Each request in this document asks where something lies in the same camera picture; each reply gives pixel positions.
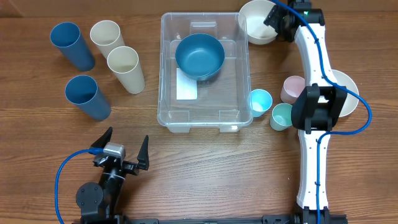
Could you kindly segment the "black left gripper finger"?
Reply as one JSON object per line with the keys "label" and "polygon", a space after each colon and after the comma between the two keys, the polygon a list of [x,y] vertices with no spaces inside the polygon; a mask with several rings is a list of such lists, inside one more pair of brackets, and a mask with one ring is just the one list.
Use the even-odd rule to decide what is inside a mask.
{"label": "black left gripper finger", "polygon": [[142,143],[141,149],[138,153],[137,160],[138,160],[138,167],[142,170],[149,169],[149,136],[146,135],[144,141]]}
{"label": "black left gripper finger", "polygon": [[113,128],[109,127],[105,133],[98,138],[90,147],[91,148],[104,148],[110,142],[113,133]]}

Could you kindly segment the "pink small cup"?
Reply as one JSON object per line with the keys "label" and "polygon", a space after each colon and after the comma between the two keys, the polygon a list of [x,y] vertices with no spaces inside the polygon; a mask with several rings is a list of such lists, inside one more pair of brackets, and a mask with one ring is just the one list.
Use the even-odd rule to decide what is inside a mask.
{"label": "pink small cup", "polygon": [[288,77],[283,84],[280,98],[284,103],[294,104],[303,89],[305,88],[305,79],[300,76]]}

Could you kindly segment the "light blue small cup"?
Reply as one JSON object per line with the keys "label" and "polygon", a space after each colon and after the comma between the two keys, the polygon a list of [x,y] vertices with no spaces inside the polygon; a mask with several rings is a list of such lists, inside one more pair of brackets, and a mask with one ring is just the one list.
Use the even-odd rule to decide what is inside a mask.
{"label": "light blue small cup", "polygon": [[256,89],[251,92],[252,113],[255,118],[262,116],[272,106],[271,94],[263,89]]}

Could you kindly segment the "dark blue bowl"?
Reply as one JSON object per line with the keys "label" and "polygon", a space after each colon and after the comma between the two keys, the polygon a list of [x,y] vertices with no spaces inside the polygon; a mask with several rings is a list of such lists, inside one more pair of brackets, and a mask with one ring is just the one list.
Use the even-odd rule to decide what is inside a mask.
{"label": "dark blue bowl", "polygon": [[181,71],[196,81],[211,80],[220,72],[225,51],[221,42],[209,34],[185,37],[177,46],[175,61]]}

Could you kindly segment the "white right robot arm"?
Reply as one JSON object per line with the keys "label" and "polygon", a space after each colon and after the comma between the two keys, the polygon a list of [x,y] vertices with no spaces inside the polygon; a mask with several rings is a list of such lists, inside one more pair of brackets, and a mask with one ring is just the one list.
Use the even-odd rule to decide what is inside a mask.
{"label": "white right robot arm", "polygon": [[295,42],[302,59],[305,87],[292,105],[292,125],[300,142],[300,186],[293,223],[347,223],[332,215],[326,196],[326,158],[332,129],[348,96],[331,71],[325,43],[325,20],[310,1],[274,1],[264,23],[284,41]]}

